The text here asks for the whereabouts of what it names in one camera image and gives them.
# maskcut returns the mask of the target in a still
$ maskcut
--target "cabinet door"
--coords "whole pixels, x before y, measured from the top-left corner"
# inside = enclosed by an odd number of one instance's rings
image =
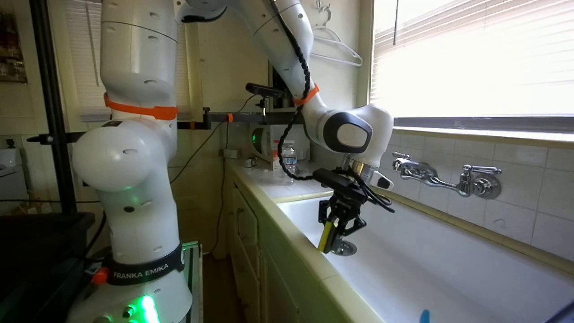
[[[257,237],[257,218],[249,209],[248,201],[242,194],[235,189],[233,191],[235,201],[235,234],[237,241],[244,248],[249,266],[253,268],[255,275],[258,277],[258,237]]]
[[[260,284],[241,244],[232,246],[237,295],[248,323],[260,322]]]
[[[264,291],[262,291],[262,316],[266,323],[298,323],[300,318],[300,307],[294,302],[289,286],[285,284],[280,270],[273,262],[271,257],[262,253],[262,264],[264,264]]]

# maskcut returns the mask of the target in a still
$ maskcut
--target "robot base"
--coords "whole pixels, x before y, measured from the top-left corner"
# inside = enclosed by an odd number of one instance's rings
[[[104,284],[79,295],[68,323],[180,323],[192,309],[192,293],[185,273],[172,271],[158,280],[136,286]]]

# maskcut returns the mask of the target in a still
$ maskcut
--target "tiled wall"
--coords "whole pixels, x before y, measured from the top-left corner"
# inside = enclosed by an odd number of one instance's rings
[[[418,180],[400,180],[393,151],[436,167],[458,183],[465,164],[502,169],[497,200],[461,198]],[[574,144],[395,131],[380,171],[395,192],[454,218],[574,261]]]

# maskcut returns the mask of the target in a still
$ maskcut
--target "faucet handle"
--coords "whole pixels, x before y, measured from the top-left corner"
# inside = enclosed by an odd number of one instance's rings
[[[501,175],[501,173],[502,173],[502,169],[501,169],[501,167],[488,167],[488,166],[470,166],[470,164],[465,164],[463,173],[465,173],[465,175],[470,175],[470,173],[490,173],[490,175]]]

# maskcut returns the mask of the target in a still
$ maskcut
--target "black pole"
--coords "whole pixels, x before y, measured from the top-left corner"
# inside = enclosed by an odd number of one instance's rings
[[[59,97],[59,87],[58,87],[59,83],[58,83],[47,0],[31,0],[31,13],[32,13],[34,40],[36,40],[36,51],[38,51],[36,54],[38,54],[41,88],[43,88],[43,99],[45,99],[45,110],[47,110],[47,122],[52,137],[52,158],[54,158],[54,169],[58,178],[61,210],[67,216],[74,216],[77,214],[77,209],[75,209],[74,180],[72,180],[72,167],[70,167],[68,144],[67,144],[65,117],[61,110],[61,97]]]

